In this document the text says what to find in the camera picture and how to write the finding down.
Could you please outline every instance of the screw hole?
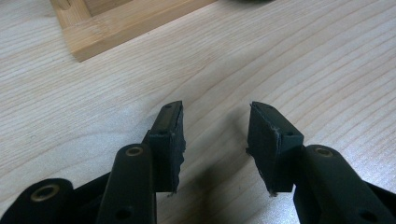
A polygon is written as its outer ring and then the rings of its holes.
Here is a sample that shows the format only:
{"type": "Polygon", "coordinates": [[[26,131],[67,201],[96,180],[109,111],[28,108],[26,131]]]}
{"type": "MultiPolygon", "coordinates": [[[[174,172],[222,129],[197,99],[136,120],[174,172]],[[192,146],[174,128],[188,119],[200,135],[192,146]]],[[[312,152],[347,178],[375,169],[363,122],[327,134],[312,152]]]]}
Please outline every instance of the screw hole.
{"type": "Polygon", "coordinates": [[[328,149],[324,149],[321,147],[315,148],[315,151],[323,157],[332,157],[332,153],[328,149]]]}
{"type": "Polygon", "coordinates": [[[41,203],[55,196],[59,192],[59,189],[59,186],[55,184],[43,186],[33,192],[30,199],[35,203],[41,203]]]}
{"type": "Polygon", "coordinates": [[[124,220],[130,217],[131,215],[132,215],[131,207],[122,208],[116,213],[116,219],[124,220]]]}
{"type": "Polygon", "coordinates": [[[126,150],[125,154],[127,156],[137,156],[143,152],[143,148],[141,147],[131,147],[126,150]]]}
{"type": "Polygon", "coordinates": [[[359,211],[359,215],[361,216],[361,218],[363,218],[366,221],[377,222],[376,215],[367,210],[361,209],[359,211]]]}

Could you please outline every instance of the wooden table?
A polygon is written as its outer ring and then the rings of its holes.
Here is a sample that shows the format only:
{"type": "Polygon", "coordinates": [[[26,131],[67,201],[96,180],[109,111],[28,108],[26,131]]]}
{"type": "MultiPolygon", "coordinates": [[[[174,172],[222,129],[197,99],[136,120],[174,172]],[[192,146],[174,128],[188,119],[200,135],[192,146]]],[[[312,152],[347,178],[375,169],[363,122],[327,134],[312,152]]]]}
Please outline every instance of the wooden table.
{"type": "Polygon", "coordinates": [[[48,0],[0,2],[0,214],[45,178],[78,187],[183,100],[188,148],[159,223],[296,223],[245,153],[249,103],[396,191],[396,2],[219,0],[83,63],[48,0]]]}

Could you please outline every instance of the black object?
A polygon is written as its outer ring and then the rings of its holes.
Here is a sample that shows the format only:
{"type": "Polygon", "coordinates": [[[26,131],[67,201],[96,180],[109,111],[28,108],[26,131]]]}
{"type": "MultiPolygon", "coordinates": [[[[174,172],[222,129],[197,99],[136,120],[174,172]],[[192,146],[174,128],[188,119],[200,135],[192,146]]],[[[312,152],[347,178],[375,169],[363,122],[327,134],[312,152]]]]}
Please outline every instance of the black object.
{"type": "MultiPolygon", "coordinates": [[[[301,223],[396,223],[396,195],[362,181],[336,150],[303,145],[275,108],[253,102],[247,153],[272,195],[292,192],[301,223]]],[[[26,189],[4,223],[156,223],[156,192],[176,192],[186,143],[181,102],[165,105],[142,144],[123,147],[111,173],[73,189],[46,179],[26,189]]]]}
{"type": "Polygon", "coordinates": [[[247,153],[271,194],[291,192],[301,223],[396,223],[396,195],[367,184],[336,150],[305,147],[270,105],[253,102],[247,153]]]}
{"type": "Polygon", "coordinates": [[[186,142],[181,101],[163,106],[142,144],[123,147],[111,173],[73,189],[46,179],[26,189],[0,223],[156,223],[156,192],[176,192],[186,142]]]}

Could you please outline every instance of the wood grain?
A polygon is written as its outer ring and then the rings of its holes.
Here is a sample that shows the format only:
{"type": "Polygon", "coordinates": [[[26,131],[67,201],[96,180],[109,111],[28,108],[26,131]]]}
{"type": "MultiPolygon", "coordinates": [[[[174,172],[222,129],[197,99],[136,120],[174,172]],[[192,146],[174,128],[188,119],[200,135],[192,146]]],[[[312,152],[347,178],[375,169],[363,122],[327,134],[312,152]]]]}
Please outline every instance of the wood grain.
{"type": "Polygon", "coordinates": [[[85,0],[91,15],[96,16],[134,0],[85,0]]]}
{"type": "Polygon", "coordinates": [[[50,0],[58,21],[63,29],[76,25],[91,17],[84,0],[50,0]]]}
{"type": "Polygon", "coordinates": [[[215,1],[134,0],[65,28],[64,40],[82,62],[215,1]]]}
{"type": "Polygon", "coordinates": [[[0,214],[44,178],[78,187],[108,172],[175,100],[188,148],[159,223],[298,222],[245,153],[253,100],[396,192],[394,1],[219,0],[83,63],[47,0],[0,12],[0,214]]]}

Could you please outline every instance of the wooden block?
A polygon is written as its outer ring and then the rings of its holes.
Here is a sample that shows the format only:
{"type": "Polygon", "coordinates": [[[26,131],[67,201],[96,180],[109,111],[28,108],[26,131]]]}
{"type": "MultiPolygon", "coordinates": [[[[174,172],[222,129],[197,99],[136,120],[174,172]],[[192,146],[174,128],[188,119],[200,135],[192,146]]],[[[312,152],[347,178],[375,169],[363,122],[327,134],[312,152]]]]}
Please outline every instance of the wooden block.
{"type": "Polygon", "coordinates": [[[83,0],[50,1],[67,46],[82,62],[216,0],[117,0],[122,6],[114,8],[102,0],[91,12],[83,0]]]}

